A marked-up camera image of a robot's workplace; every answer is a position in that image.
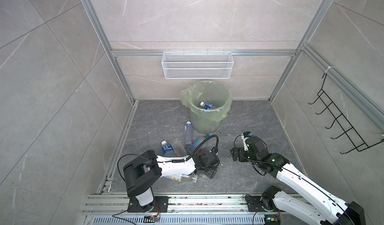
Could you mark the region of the clear bottle yellow label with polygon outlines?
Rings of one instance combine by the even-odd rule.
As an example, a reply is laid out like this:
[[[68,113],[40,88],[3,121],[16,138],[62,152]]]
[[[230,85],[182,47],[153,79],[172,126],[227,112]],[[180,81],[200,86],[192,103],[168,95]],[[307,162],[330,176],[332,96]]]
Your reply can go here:
[[[173,181],[177,182],[183,182],[183,183],[196,183],[198,179],[198,175],[172,175],[172,176],[166,176],[166,178],[171,179]]]

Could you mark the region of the small bottle blue label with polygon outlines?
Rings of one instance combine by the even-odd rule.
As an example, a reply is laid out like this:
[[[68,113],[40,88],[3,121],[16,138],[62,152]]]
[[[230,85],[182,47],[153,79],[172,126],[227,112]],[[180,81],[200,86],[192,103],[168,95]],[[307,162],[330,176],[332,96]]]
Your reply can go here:
[[[167,158],[175,158],[176,157],[175,150],[171,144],[169,144],[167,141],[162,141],[161,145],[162,145],[162,152],[163,152],[163,155],[165,157],[167,157]]]

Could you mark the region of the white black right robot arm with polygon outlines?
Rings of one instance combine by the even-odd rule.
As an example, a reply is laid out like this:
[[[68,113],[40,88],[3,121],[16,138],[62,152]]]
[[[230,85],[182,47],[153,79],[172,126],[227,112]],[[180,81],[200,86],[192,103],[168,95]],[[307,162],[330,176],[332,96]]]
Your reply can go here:
[[[261,176],[270,175],[286,184],[305,201],[296,199],[276,186],[270,186],[261,196],[260,203],[267,212],[277,209],[287,212],[308,225],[364,225],[365,211],[356,202],[346,202],[331,194],[301,173],[288,159],[270,153],[259,137],[245,132],[239,136],[242,147],[234,146],[234,161],[251,163]]]

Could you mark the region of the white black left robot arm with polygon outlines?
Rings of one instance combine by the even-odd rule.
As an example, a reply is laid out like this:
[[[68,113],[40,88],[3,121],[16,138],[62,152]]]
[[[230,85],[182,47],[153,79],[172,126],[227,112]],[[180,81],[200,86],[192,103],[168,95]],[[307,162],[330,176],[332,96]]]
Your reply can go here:
[[[169,197],[154,196],[152,185],[162,177],[203,174],[212,179],[220,160],[213,151],[180,158],[157,156],[153,150],[137,156],[123,167],[123,178],[130,199],[128,213],[165,212]]]

